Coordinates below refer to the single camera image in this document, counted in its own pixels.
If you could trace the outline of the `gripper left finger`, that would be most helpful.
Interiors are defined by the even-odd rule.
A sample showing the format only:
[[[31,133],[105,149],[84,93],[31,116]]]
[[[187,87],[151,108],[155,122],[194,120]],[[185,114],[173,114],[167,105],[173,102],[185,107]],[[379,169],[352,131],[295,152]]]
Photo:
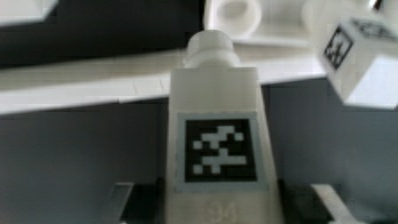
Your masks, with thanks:
[[[98,224],[121,224],[134,186],[134,182],[118,182],[114,184],[104,204]]]

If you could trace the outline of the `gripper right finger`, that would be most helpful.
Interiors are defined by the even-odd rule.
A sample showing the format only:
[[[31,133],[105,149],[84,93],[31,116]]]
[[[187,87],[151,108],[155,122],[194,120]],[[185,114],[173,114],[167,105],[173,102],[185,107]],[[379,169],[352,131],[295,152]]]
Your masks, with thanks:
[[[327,184],[313,184],[311,188],[315,189],[322,204],[333,216],[327,224],[366,224],[354,217],[333,186]]]

